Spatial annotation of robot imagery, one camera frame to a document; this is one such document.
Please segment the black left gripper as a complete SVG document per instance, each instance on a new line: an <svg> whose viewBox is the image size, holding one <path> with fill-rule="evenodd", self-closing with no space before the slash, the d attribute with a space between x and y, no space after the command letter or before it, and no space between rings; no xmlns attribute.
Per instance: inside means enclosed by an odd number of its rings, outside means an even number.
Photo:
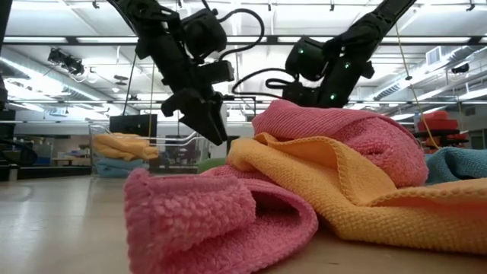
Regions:
<svg viewBox="0 0 487 274"><path fill-rule="evenodd" d="M228 135L221 115L223 96L215 92L213 85L234 80L232 64L225 60L205 64L199 57L190 56L180 27L168 30L155 22L137 27L136 33L138 57L151 57L163 84L173 92L162 103L162 113L170 117L180 110L180 122L214 145L226 142Z"/></svg>

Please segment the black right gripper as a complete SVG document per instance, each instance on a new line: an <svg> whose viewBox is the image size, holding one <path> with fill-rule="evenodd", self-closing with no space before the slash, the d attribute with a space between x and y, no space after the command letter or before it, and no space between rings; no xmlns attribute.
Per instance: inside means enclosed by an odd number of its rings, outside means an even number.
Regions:
<svg viewBox="0 0 487 274"><path fill-rule="evenodd" d="M285 71L321 83L306 88L296 80L284 87L284 98L302 107L344 107L358 79L374 75L370 60L374 51L374 41L338 36L321 43L310 37L300 38L286 59Z"/></svg>

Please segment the green microfiber towel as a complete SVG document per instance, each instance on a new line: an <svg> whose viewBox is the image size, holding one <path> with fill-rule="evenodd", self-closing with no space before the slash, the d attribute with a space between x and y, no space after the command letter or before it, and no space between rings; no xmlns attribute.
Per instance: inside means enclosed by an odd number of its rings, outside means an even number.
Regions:
<svg viewBox="0 0 487 274"><path fill-rule="evenodd" d="M209 158L201 161L197 164L197 173L201 174L206 172L207 170L211 170L215 167L220 167L225 165L226 159L225 158Z"/></svg>

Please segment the orange microfiber towel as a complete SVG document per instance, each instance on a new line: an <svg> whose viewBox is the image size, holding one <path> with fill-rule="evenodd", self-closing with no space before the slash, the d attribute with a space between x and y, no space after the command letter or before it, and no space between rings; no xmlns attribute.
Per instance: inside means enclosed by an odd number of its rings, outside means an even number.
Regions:
<svg viewBox="0 0 487 274"><path fill-rule="evenodd" d="M308 201L343 240L487 255L487 179L399 189L327 137L281 142L263 133L234 141L227 160Z"/></svg>
<svg viewBox="0 0 487 274"><path fill-rule="evenodd" d="M94 150L106 158L133 161L149 161L159 156L159 150L147 139L139 135L124 133L105 133L93 136Z"/></svg>

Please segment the blue microfiber towel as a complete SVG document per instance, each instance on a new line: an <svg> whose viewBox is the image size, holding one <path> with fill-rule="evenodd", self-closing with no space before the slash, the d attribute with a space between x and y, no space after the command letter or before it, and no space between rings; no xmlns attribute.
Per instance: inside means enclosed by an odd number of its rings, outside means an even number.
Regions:
<svg viewBox="0 0 487 274"><path fill-rule="evenodd" d="M487 149L446 147L425 156L429 185L487 178Z"/></svg>
<svg viewBox="0 0 487 274"><path fill-rule="evenodd" d="M122 159L102 158L95 164L96 173L105 178L127 178L137 168L148 169L142 159L125 161Z"/></svg>

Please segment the pink microfiber towel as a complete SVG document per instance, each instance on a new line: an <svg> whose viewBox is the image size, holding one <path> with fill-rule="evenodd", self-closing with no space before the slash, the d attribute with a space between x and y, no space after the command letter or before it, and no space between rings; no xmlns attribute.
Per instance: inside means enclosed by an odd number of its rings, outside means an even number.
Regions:
<svg viewBox="0 0 487 274"><path fill-rule="evenodd" d="M253 119L253 129L250 139L263 133L281 142L334 139L399 189L422 186L428 176L412 135L377 113L276 100ZM299 195L259 172L236 169L227 158L197 175L154 177L137 169L124 191L132 274L251 274L303 248L324 219Z"/></svg>

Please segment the clear plastic bin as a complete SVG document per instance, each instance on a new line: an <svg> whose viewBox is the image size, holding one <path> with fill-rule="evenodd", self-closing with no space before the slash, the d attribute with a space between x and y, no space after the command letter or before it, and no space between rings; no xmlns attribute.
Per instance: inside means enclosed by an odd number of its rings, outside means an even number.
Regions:
<svg viewBox="0 0 487 274"><path fill-rule="evenodd" d="M93 148L93 136L96 134L111 134L109 124L92 124L88 127L90 137L90 161L91 173L100 177L96 173L95 164L103 155L97 153ZM158 158L145 161L149 165L148 170L153 174L185 174L194 173L196 165L208 158L209 142L201 137L198 133L192 132L189 135L158 135L156 137L143 137L147 139L152 146L159 150Z"/></svg>

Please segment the black computer monitor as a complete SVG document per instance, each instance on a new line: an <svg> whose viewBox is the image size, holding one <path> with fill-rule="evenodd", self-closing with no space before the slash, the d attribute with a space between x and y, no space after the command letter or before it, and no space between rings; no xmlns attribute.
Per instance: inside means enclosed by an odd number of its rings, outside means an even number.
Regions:
<svg viewBox="0 0 487 274"><path fill-rule="evenodd" d="M109 129L113 133L156 137L157 117L156 114L112 116L110 117Z"/></svg>

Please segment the white air vent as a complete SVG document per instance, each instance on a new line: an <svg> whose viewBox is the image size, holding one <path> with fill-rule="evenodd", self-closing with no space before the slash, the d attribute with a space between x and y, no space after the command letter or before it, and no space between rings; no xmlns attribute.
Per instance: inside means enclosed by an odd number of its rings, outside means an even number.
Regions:
<svg viewBox="0 0 487 274"><path fill-rule="evenodd" d="M428 66L439 63L442 60L442 47L436 46L425 54L426 63Z"/></svg>

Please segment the red storage bins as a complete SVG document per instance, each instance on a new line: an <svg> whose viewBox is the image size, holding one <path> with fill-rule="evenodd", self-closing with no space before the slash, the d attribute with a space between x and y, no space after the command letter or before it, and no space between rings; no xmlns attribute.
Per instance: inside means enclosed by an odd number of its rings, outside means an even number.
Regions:
<svg viewBox="0 0 487 274"><path fill-rule="evenodd" d="M444 110L424 114L416 123L413 135L420 141L426 154L433 154L439 148L465 148L466 133L461 133L456 119L451 119Z"/></svg>

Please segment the black ceiling spotlight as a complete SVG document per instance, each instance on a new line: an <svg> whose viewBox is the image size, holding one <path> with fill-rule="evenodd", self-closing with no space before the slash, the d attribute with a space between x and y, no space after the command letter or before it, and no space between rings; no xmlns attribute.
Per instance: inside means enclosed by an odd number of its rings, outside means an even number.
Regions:
<svg viewBox="0 0 487 274"><path fill-rule="evenodd" d="M82 60L77 59L72 55L65 54L60 49L52 48L49 52L47 60L53 65L59 65L61 68L67 70L71 75L84 74Z"/></svg>

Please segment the black ceiling light rail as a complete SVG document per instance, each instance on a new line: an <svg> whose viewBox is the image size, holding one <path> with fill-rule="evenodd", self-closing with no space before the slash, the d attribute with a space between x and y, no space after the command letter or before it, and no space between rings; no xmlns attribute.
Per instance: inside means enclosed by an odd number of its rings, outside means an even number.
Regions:
<svg viewBox="0 0 487 274"><path fill-rule="evenodd" d="M259 44L262 45L291 45L298 42L297 36L264 36ZM3 43L6 45L69 45L69 46L134 46L138 41L134 36L110 36L110 37L42 37L42 36L6 36ZM406 46L463 46L463 45L483 45L487 46L487 36L474 37L421 37L421 36L401 36L385 37L381 41L383 46L395 46L399 43Z"/></svg>

